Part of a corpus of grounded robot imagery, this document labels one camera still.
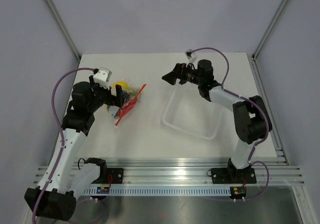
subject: clear plastic container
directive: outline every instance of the clear plastic container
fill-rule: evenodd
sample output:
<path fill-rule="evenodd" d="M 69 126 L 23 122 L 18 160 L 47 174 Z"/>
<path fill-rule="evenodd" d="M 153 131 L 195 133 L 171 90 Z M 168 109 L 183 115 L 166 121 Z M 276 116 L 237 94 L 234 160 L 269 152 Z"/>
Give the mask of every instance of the clear plastic container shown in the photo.
<path fill-rule="evenodd" d="M 198 86 L 177 84 L 162 115 L 165 125 L 198 138 L 212 140 L 222 121 L 224 108 L 202 98 Z"/>

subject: white table surface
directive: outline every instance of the white table surface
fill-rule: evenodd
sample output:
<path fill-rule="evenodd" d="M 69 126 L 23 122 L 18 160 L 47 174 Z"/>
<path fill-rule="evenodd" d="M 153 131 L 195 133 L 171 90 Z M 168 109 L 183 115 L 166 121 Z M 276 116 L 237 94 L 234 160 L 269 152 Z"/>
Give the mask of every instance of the white table surface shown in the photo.
<path fill-rule="evenodd" d="M 225 60 L 218 53 L 199 52 L 197 55 L 197 61 L 212 61 L 214 76 L 221 82 L 226 72 Z M 257 95 L 247 55 L 226 53 L 226 56 L 230 62 L 230 71 L 225 87 L 242 96 Z M 161 77 L 170 72 L 176 63 L 183 62 L 187 62 L 184 53 L 84 54 L 79 67 L 103 67 L 111 70 L 110 85 L 124 80 L 133 86 L 146 84 L 146 87 L 141 95 L 141 102 L 121 120 L 118 128 L 115 128 L 115 122 L 104 106 L 97 110 L 94 114 L 95 122 L 77 156 L 135 159 L 230 157 L 238 141 L 230 111 L 223 115 L 218 134 L 213 140 L 179 132 L 162 122 L 162 115 L 174 87 Z M 89 81 L 90 75 L 90 71 L 79 71 L 75 83 Z M 257 147 L 254 156 L 277 156 L 270 135 Z"/>

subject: gray wall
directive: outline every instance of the gray wall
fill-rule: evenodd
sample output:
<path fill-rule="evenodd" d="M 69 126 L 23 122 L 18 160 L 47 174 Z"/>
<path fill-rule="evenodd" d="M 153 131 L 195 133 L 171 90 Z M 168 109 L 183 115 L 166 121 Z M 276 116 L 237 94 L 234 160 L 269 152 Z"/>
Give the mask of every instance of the gray wall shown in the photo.
<path fill-rule="evenodd" d="M 51 92 L 77 62 L 43 0 L 0 0 L 0 17 L 0 223 L 16 224 L 57 137 Z M 56 97 L 60 116 L 71 79 Z"/>
<path fill-rule="evenodd" d="M 79 51 L 253 53 L 281 0 L 53 0 Z"/>
<path fill-rule="evenodd" d="M 292 0 L 258 57 L 292 164 L 320 216 L 320 0 Z"/>

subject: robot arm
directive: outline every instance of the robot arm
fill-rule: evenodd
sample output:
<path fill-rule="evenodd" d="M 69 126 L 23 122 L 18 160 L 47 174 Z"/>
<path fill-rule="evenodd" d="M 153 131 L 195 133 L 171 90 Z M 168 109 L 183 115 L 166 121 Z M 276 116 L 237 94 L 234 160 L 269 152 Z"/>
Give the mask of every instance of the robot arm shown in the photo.
<path fill-rule="evenodd" d="M 221 84 L 215 80 L 214 70 L 209 60 L 200 60 L 196 69 L 193 63 L 197 56 L 190 50 L 186 51 L 185 54 L 189 62 L 177 63 L 173 71 L 164 75 L 162 79 L 171 85 L 175 85 L 177 79 L 180 79 L 179 84 L 181 85 L 186 82 L 198 85 L 201 97 L 233 112 L 235 130 L 239 137 L 235 152 L 229 159 L 227 168 L 211 169 L 213 183 L 238 184 L 243 183 L 244 178 L 246 178 L 248 184 L 256 183 L 256 175 L 249 160 L 254 151 L 255 143 L 265 137 L 266 121 L 259 110 L 252 106 L 250 102 L 231 95 L 222 89 Z M 271 131 L 272 124 L 262 98 L 256 95 L 249 99 L 264 112 L 269 131 Z"/>
<path fill-rule="evenodd" d="M 89 77 L 90 82 L 82 81 L 73 86 L 72 100 L 62 120 L 64 146 L 57 144 L 52 160 L 37 184 L 28 188 L 24 199 L 30 209 L 34 207 L 43 191 L 36 210 L 36 216 L 68 221 L 76 209 L 76 202 L 84 188 L 94 181 L 108 183 L 108 170 L 105 160 L 89 158 L 70 184 L 70 172 L 82 144 L 85 142 L 92 124 L 94 112 L 103 104 L 122 107 L 125 92 L 116 85 L 116 96 L 112 95 L 108 81 L 111 71 L 100 68 Z"/>

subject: cable connector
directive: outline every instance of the cable connector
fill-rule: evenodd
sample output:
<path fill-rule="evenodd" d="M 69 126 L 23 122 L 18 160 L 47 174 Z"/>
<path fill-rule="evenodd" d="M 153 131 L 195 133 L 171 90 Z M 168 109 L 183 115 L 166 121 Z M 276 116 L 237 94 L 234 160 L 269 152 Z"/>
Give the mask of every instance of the cable connector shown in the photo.
<path fill-rule="evenodd" d="M 192 49 L 186 50 L 186 51 L 184 52 L 184 54 L 186 55 L 186 57 L 187 57 L 188 59 L 191 59 L 191 58 L 192 58 L 192 56 L 191 56 L 191 54 L 192 54 Z"/>

